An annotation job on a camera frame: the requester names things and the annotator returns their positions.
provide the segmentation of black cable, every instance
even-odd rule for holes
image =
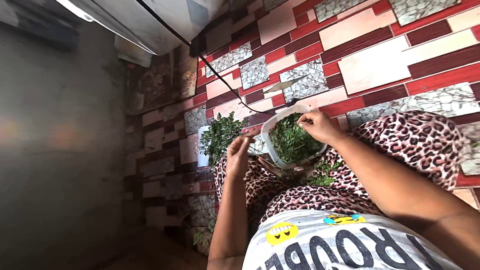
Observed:
[[[157,13],[155,13],[155,11],[153,11],[147,4],[145,4],[145,2],[143,2],[143,0],[137,0],[137,2],[144,8],[148,11],[148,13],[150,13],[159,23],[161,23],[166,29],[168,29],[168,31],[170,31],[172,34],[174,34],[178,39],[180,39],[183,43],[185,43],[189,48],[192,46],[190,44],[190,42],[188,42],[186,39],[184,39],[182,36],[180,36],[179,33],[177,33],[177,31],[175,31],[172,27],[170,27],[164,20],[162,20],[162,18],[160,18],[160,16],[158,16]],[[226,86],[228,86],[228,88],[230,89],[230,91],[232,91],[239,99],[240,99],[240,102],[245,105],[245,107],[251,109],[252,111],[254,112],[259,112],[259,113],[269,113],[269,114],[275,114],[275,113],[271,113],[271,112],[266,112],[266,111],[258,111],[258,110],[254,110],[250,107],[247,106],[247,104],[243,103],[243,100],[241,100],[241,97],[239,94],[237,94],[237,92],[235,92],[232,87],[222,78],[222,76],[220,76],[214,69],[213,67],[208,63],[208,61],[203,57],[203,55],[200,54],[200,59],[202,59],[202,61],[205,63],[205,65],[213,72],[213,74],[215,74],[215,76],[217,76]]]

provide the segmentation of gray t-shirt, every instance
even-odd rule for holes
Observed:
[[[263,222],[243,270],[459,270],[425,238],[388,218],[290,210]]]

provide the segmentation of hand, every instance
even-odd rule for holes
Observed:
[[[299,118],[297,124],[317,141],[331,146],[348,136],[347,133],[337,128],[324,112],[306,112]]]
[[[248,170],[248,147],[255,140],[250,136],[238,136],[227,148],[227,178],[243,179]]]

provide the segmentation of leafy branch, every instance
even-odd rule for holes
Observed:
[[[227,152],[227,147],[239,135],[246,121],[234,121],[234,112],[228,117],[222,117],[219,113],[207,131],[202,133],[199,150],[204,155],[209,155],[208,164],[210,167],[216,165],[220,158]]]

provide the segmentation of person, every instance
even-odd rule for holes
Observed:
[[[451,120],[400,112],[347,134],[307,112],[298,124],[331,146],[335,181],[282,181],[248,158],[251,136],[237,137],[214,169],[209,270],[479,268],[480,214],[448,192],[465,143]]]

